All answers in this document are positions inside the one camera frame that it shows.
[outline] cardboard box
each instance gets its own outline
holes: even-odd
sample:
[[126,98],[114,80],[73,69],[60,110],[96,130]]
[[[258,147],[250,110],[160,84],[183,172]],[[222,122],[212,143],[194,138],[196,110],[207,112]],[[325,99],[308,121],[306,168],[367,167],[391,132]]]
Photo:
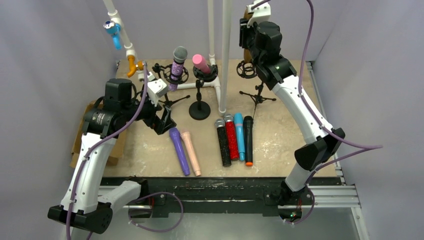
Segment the cardboard box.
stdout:
[[[85,108],[84,114],[86,114],[90,109],[93,108],[94,103],[95,101],[90,102],[90,104]],[[102,108],[103,103],[100,103],[98,106],[99,108]],[[72,160],[69,166],[71,166],[72,168],[75,168],[77,166],[78,158],[80,157],[81,137],[83,136],[84,114],[82,115],[81,121],[79,122],[78,132],[76,134],[72,150],[70,152],[70,154],[72,155]],[[112,151],[110,152],[109,158],[107,159],[106,166],[116,166],[118,164],[119,158],[124,155],[124,146],[126,140],[127,130],[119,134],[115,146],[113,147]]]

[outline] blue microphone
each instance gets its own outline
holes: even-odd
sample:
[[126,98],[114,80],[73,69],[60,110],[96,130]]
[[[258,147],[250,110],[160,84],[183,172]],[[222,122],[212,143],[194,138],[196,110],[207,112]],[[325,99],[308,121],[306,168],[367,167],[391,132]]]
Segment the blue microphone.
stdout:
[[243,116],[240,112],[234,115],[235,135],[237,136],[238,153],[240,161],[245,160],[245,136],[243,134]]

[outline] black metal frame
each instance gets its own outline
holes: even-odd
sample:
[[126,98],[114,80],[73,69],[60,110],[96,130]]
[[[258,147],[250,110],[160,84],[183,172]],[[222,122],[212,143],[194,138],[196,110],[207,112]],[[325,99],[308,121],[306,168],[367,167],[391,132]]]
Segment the black metal frame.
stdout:
[[[101,186],[119,186],[127,177],[103,177]],[[183,201],[185,213],[262,214],[279,216],[278,201],[285,177],[132,177],[146,180],[148,192],[170,192]],[[339,177],[314,177],[311,186],[341,186]],[[307,191],[302,194],[304,205],[310,205]],[[294,199],[290,205],[296,205]],[[166,218],[179,213],[180,205],[169,196],[154,197],[152,217]]]

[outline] red glitter microphone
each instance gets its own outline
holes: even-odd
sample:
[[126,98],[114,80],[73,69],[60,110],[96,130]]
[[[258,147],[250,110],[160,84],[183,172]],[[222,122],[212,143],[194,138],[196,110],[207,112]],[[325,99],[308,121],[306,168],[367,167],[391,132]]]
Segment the red glitter microphone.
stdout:
[[239,160],[239,148],[237,147],[236,126],[234,117],[230,113],[224,115],[226,136],[228,138],[229,158],[232,161]]

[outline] silver microphone grille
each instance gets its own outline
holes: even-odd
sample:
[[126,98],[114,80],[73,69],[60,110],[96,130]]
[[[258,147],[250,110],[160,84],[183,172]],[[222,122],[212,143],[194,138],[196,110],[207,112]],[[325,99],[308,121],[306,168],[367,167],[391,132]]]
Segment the silver microphone grille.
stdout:
[[173,59],[179,64],[184,63],[184,61],[187,59],[187,55],[187,49],[183,46],[178,46],[173,51]]

